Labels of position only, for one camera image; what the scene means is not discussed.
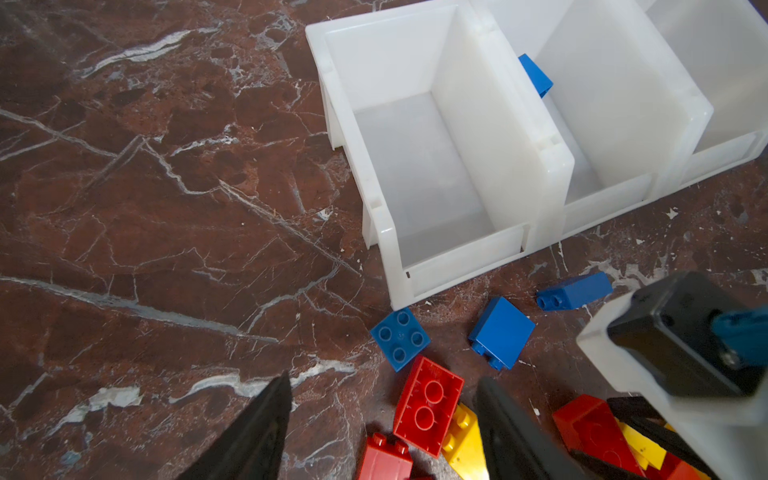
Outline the yellow lego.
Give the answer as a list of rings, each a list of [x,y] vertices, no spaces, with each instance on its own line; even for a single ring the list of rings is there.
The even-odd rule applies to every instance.
[[[463,403],[457,405],[442,453],[463,480],[489,479],[477,415]]]
[[[627,441],[631,453],[635,457],[635,460],[637,461],[644,474],[649,465],[652,465],[656,469],[660,469],[668,452],[659,444],[653,442],[626,423],[621,421],[617,421],[617,423],[622,431],[622,434],[624,435],[625,440]],[[706,475],[698,469],[696,470],[702,476],[702,479],[711,479],[710,476]]]

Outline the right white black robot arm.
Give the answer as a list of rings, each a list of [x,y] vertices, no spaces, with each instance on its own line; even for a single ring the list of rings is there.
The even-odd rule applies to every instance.
[[[676,272],[606,303],[577,344],[647,400],[713,478],[767,476],[767,309]]]

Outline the red lego stack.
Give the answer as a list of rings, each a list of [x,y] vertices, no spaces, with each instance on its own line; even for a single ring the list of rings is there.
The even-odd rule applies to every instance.
[[[409,446],[399,439],[389,442],[387,436],[376,432],[366,440],[357,479],[409,479],[412,468]]]

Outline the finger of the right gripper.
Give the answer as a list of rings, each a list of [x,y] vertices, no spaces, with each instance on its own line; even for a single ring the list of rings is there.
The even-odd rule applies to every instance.
[[[659,444],[668,453],[685,461],[711,479],[717,475],[696,454],[673,427],[663,419],[656,409],[643,397],[615,397],[604,400],[608,403],[614,418],[626,423],[653,442]],[[601,479],[641,479],[638,475],[623,471],[582,452],[569,452],[588,470]]]

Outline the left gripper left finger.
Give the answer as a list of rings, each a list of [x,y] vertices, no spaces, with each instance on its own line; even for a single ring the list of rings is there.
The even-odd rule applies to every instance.
[[[292,408],[290,378],[274,378],[181,479],[276,479]]]

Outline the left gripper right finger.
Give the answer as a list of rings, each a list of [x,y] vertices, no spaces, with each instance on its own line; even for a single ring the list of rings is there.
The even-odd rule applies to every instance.
[[[475,407],[491,479],[590,477],[494,379],[479,380]]]

